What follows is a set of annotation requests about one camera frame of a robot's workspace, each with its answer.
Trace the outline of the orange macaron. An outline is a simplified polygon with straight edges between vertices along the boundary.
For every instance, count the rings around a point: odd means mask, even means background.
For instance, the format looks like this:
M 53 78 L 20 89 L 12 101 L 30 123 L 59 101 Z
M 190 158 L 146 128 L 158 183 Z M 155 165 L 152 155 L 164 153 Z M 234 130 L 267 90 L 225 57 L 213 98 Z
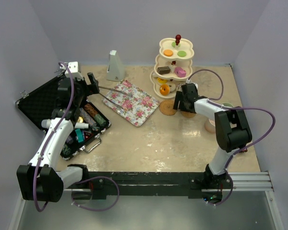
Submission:
M 166 49 L 166 50 L 164 50 L 163 54 L 164 54 L 166 57 L 171 57 L 171 56 L 173 56 L 173 51 L 170 50 L 170 49 Z

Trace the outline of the chocolate striped cake bar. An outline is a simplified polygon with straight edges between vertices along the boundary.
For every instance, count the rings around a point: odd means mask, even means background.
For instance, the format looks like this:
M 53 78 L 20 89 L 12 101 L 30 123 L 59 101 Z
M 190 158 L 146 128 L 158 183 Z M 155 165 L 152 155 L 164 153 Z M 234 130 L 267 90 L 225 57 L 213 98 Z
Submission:
M 165 75 L 171 73 L 171 69 L 169 66 L 164 66 L 164 67 L 158 67 L 157 72 L 160 75 Z

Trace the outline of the green cup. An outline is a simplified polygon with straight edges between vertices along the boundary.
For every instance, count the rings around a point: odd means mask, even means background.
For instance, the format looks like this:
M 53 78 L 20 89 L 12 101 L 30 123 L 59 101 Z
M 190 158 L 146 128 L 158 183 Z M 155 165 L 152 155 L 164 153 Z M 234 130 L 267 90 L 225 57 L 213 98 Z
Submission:
M 234 107 L 231 103 L 222 103 L 222 106 L 223 107 L 230 107 L 230 108 Z

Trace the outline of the woven coaster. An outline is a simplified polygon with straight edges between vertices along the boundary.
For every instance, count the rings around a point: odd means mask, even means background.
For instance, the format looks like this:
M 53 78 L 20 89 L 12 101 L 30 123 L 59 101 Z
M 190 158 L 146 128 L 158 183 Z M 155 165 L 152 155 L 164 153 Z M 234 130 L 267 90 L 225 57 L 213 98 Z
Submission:
M 190 112 L 184 112 L 184 111 L 181 111 L 180 112 L 182 116 L 186 117 L 186 118 L 192 118 L 192 117 L 195 117 L 195 113 L 190 113 Z
M 163 100 L 159 105 L 159 110 L 164 115 L 172 116 L 175 115 L 175 113 L 177 112 L 177 110 L 174 109 L 173 106 L 173 100 Z

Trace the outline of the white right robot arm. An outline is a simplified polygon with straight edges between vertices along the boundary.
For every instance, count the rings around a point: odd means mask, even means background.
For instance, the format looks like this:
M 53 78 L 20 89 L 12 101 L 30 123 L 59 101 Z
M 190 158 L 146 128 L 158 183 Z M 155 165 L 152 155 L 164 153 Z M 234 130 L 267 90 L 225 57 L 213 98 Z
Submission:
M 173 109 L 203 115 L 215 122 L 218 149 L 208 164 L 210 173 L 204 176 L 204 183 L 209 188 L 216 188 L 234 153 L 241 151 L 252 140 L 244 110 L 241 107 L 226 107 L 200 96 L 194 83 L 181 85 L 181 90 L 176 92 Z

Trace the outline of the cream plain donut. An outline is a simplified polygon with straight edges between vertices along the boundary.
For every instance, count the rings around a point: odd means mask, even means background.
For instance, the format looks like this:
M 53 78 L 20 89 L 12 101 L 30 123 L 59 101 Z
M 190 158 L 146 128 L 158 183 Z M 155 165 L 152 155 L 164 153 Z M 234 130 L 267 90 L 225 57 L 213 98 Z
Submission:
M 174 84 L 173 82 L 167 82 L 167 85 L 170 88 L 170 92 L 174 92 L 176 90 L 176 84 Z

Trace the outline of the pink cake slice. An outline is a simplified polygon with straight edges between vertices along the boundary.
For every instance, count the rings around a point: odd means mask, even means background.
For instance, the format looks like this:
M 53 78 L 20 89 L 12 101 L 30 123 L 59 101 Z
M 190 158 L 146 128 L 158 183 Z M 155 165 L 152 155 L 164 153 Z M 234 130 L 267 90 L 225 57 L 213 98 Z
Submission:
M 184 78 L 186 77 L 186 71 L 181 68 L 181 67 L 175 67 L 174 73 L 177 75 L 179 78 Z

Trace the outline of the metal tongs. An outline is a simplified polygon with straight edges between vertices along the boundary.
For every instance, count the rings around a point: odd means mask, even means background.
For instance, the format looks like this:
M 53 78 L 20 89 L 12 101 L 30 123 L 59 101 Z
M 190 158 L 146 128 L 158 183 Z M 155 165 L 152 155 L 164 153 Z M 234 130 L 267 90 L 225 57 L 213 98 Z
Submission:
M 110 102 L 112 105 L 114 105 L 116 108 L 118 108 L 120 110 L 124 110 L 124 108 L 119 103 L 117 103 L 116 100 L 122 95 L 127 96 L 129 98 L 133 97 L 132 94 L 124 92 L 124 91 L 119 91 L 117 89 L 112 89 L 112 88 L 103 87 L 103 86 L 99 86 L 99 88 L 103 89 L 103 90 L 108 90 L 109 92 L 111 92 L 111 93 L 109 93 L 109 95 L 104 95 L 102 93 L 99 93 L 99 94 L 103 97 L 103 99 Z

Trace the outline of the yellow glazed donut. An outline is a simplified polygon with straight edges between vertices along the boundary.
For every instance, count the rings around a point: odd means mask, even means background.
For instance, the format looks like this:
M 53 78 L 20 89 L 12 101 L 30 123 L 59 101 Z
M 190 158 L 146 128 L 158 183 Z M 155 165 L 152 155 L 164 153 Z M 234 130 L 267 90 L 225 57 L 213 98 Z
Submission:
M 168 80 L 166 79 L 162 79 L 162 78 L 157 78 L 157 83 L 159 85 L 163 85 L 163 84 L 166 84 Z

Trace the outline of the pink cup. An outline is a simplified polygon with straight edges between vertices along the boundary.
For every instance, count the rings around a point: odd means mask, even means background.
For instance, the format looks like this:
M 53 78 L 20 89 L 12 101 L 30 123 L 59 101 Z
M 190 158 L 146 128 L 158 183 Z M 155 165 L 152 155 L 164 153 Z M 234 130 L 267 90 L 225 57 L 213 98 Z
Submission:
M 205 127 L 206 131 L 209 133 L 213 134 L 216 132 L 216 125 L 215 125 L 214 120 L 207 119 L 205 124 L 204 124 L 204 127 Z

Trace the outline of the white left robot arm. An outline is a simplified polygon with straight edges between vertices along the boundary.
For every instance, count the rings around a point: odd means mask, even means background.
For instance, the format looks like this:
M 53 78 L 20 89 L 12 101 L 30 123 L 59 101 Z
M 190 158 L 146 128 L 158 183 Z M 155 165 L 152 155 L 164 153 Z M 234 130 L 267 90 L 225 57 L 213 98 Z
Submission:
M 89 185 L 86 166 L 72 164 L 59 172 L 55 166 L 60 157 L 74 157 L 103 129 L 93 118 L 85 118 L 84 104 L 92 93 L 93 86 L 85 80 L 62 75 L 18 102 L 18 108 L 46 133 L 34 157 L 17 169 L 23 199 L 58 202 L 63 190 L 71 185 Z

